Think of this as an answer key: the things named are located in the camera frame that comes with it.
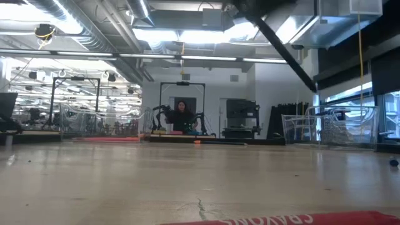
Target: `woman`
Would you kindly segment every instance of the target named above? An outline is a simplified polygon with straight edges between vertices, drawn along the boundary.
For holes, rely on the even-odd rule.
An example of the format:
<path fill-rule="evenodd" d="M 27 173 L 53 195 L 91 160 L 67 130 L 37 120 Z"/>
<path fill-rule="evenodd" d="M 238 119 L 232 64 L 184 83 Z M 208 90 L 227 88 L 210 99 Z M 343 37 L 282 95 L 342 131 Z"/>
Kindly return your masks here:
<path fill-rule="evenodd" d="M 177 103 L 177 110 L 174 110 L 174 116 L 170 118 L 170 121 L 167 121 L 167 123 L 174 124 L 174 131 L 182 131 L 185 134 L 188 132 L 188 126 L 190 126 L 191 123 L 194 122 L 194 124 L 191 125 L 191 129 L 197 127 L 198 122 L 193 121 L 193 119 L 194 114 L 188 110 L 186 102 L 179 101 Z"/>

